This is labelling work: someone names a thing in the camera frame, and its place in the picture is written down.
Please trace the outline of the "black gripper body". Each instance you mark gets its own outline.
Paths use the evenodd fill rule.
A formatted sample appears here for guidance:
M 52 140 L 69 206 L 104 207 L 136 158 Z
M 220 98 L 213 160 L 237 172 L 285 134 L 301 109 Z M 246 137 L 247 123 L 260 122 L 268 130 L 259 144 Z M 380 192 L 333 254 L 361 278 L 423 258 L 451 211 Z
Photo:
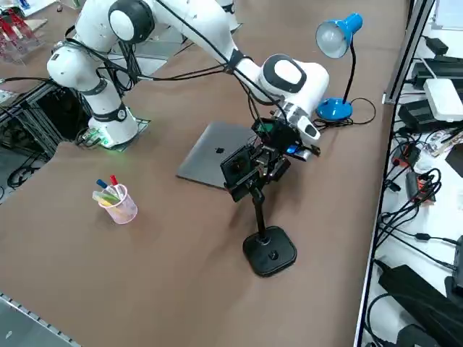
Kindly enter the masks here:
M 284 120 L 260 119 L 254 122 L 252 130 L 264 145 L 280 153 L 295 154 L 300 148 L 299 133 Z

